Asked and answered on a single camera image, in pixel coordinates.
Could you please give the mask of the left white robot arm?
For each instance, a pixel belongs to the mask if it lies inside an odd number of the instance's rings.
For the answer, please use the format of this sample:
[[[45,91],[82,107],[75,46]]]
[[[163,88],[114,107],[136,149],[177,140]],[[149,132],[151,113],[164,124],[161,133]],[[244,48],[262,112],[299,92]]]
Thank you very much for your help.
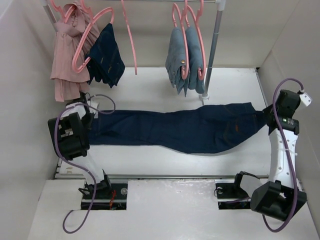
[[[112,185],[105,171],[89,154],[88,133],[98,116],[98,104],[93,104],[83,93],[65,106],[65,111],[47,121],[56,155],[83,174],[86,182],[81,191],[85,195],[94,192],[102,199],[111,195]]]

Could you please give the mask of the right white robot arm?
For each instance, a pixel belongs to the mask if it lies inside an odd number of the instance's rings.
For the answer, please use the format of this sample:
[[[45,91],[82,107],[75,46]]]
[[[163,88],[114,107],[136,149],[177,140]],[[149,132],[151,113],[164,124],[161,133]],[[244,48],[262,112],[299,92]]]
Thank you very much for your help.
[[[237,197],[250,198],[252,211],[280,220],[290,220],[307,201],[307,194],[299,190],[295,172],[296,143],[300,133],[299,121],[293,118],[298,108],[311,104],[310,96],[302,91],[281,90],[275,104],[263,110],[271,144],[268,181],[241,171],[231,184]]]

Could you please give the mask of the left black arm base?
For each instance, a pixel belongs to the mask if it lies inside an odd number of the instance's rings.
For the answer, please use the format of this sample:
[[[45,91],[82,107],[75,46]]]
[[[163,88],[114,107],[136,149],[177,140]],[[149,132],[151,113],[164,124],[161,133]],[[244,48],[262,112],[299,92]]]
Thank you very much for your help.
[[[88,210],[92,202],[94,185],[85,184],[78,188],[82,194],[81,210]],[[91,210],[126,210],[127,209],[128,184],[100,182],[96,186],[95,197]]]

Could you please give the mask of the dark blue denim trousers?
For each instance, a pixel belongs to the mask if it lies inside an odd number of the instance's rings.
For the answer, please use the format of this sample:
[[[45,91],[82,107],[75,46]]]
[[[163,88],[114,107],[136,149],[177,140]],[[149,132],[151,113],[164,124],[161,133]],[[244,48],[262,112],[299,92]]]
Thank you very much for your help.
[[[250,102],[204,105],[193,110],[116,110],[94,119],[91,145],[163,146],[185,154],[218,154],[255,135],[266,125]]]

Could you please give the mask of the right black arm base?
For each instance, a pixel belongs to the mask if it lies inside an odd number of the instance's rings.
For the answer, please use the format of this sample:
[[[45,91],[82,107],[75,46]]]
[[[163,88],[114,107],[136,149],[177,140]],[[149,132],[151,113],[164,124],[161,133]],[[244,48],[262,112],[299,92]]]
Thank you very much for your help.
[[[218,182],[213,192],[217,198],[219,210],[249,210],[251,199],[241,188],[235,187],[233,182]]]

